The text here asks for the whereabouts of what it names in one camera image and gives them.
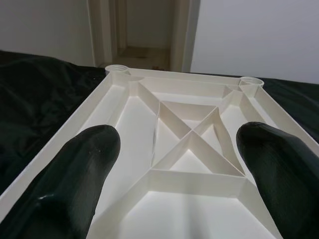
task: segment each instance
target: white plastic surface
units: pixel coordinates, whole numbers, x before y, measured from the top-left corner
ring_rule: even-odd
[[[236,146],[260,121],[319,145],[259,79],[108,67],[110,74],[0,197],[0,220],[62,145],[110,124],[121,151],[88,239],[282,238]]]

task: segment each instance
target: white wall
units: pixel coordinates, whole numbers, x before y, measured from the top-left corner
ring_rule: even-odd
[[[192,72],[319,83],[318,0],[201,0]]]
[[[173,0],[127,0],[128,45],[169,48]]]
[[[93,66],[87,0],[0,0],[0,49]]]

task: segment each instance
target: black cloth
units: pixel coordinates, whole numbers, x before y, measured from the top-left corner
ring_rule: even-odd
[[[241,126],[236,140],[283,238],[319,238],[319,158],[299,138],[260,122]]]
[[[85,239],[120,144],[109,125],[68,141],[1,222],[0,239]]]
[[[261,79],[264,90],[319,143],[319,85]]]
[[[105,78],[105,70],[0,51],[0,194]]]

